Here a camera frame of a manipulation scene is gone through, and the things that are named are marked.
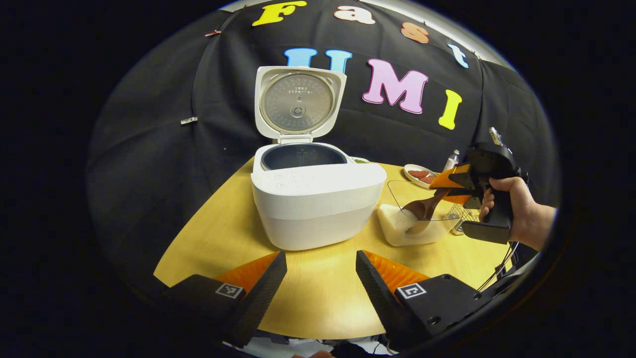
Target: black fabric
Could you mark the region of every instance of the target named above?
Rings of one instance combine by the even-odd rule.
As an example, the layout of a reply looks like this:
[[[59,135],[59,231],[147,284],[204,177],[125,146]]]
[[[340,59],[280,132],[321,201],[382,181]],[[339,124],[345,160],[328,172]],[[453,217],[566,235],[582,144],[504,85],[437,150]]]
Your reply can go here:
[[[211,195],[195,155],[191,93],[212,32],[230,14],[215,11],[177,32],[130,70],[93,128],[86,190],[106,257],[141,294],[172,239]]]
[[[365,3],[355,6],[372,13],[373,25],[337,19],[342,2],[329,0],[252,26],[271,3],[278,2],[215,11],[157,46],[117,86],[95,125],[86,173],[91,214],[107,256],[139,292],[162,290],[153,272],[170,242],[218,187],[271,143],[254,123],[256,70],[285,66],[290,48],[316,49],[311,67],[323,69],[330,66],[327,50],[353,54],[338,120],[315,142],[371,161],[441,171],[453,150],[464,155],[474,140],[490,140],[494,125],[530,173],[537,201],[556,202],[554,139],[520,75],[479,60],[430,28],[430,41],[417,43],[400,32],[403,22],[414,20]],[[204,37],[215,29],[221,34]],[[469,68],[457,63],[449,43],[465,53]],[[364,101],[369,59],[391,63],[398,78],[424,73],[423,112]],[[446,89],[462,96],[452,130],[438,124]],[[198,121],[180,125],[192,116]]]
[[[539,99],[518,73],[487,61],[480,61],[480,64],[483,96],[474,141],[491,140],[488,128],[497,128],[512,150],[517,165],[529,173],[528,187],[535,201],[559,207],[562,167],[556,138]],[[520,243],[513,262],[516,267],[521,267],[536,253],[533,248]]]

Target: table surface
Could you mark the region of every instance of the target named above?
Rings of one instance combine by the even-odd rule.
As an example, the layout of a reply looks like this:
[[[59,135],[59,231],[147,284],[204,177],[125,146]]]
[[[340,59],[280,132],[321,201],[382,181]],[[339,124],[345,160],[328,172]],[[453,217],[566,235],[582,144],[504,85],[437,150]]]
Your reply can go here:
[[[155,276],[172,287],[190,275],[215,277],[272,252],[254,204],[250,174],[252,158],[230,177],[194,214],[166,250]],[[380,164],[387,182],[407,181],[403,167]],[[428,190],[391,182],[402,197],[425,199]],[[385,183],[378,206],[396,205]],[[438,213],[451,203],[440,202]],[[339,340],[385,332],[356,273],[356,251],[368,250],[434,277],[451,274],[477,289],[501,263],[507,245],[455,236],[435,243],[393,247],[386,242],[374,210],[357,236],[327,247],[288,251],[287,275],[259,329],[296,338]]]

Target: small bottle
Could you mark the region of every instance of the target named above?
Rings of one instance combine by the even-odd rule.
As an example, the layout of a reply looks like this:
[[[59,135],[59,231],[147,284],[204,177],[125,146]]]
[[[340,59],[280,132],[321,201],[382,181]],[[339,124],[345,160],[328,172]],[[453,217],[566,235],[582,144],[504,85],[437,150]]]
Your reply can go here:
[[[448,160],[446,161],[446,166],[444,166],[443,171],[447,171],[453,168],[458,163],[459,163],[459,150],[455,149],[453,154],[451,154],[450,157],[448,157]]]

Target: pink letter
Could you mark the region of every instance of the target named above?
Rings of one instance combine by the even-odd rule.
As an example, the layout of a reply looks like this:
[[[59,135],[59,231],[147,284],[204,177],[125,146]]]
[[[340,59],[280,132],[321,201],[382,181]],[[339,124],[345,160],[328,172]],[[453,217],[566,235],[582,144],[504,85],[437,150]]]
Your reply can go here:
[[[426,81],[429,80],[425,74],[418,71],[409,71],[401,80],[393,70],[390,63],[378,59],[370,59],[371,84],[369,91],[362,95],[362,99],[380,104],[384,102],[384,97],[380,93],[384,88],[389,104],[392,106],[404,94],[404,100],[399,103],[399,107],[414,114],[422,113],[422,91]]]

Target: rice cooker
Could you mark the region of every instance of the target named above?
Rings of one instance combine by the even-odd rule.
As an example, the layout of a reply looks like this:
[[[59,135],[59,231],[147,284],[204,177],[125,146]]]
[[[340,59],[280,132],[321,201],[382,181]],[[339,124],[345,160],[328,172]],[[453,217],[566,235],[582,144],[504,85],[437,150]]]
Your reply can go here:
[[[343,73],[308,67],[256,72],[256,127],[273,144],[256,151],[252,191],[268,239],[283,250],[352,238],[380,199],[387,178],[381,166],[313,142],[333,128],[346,81]]]

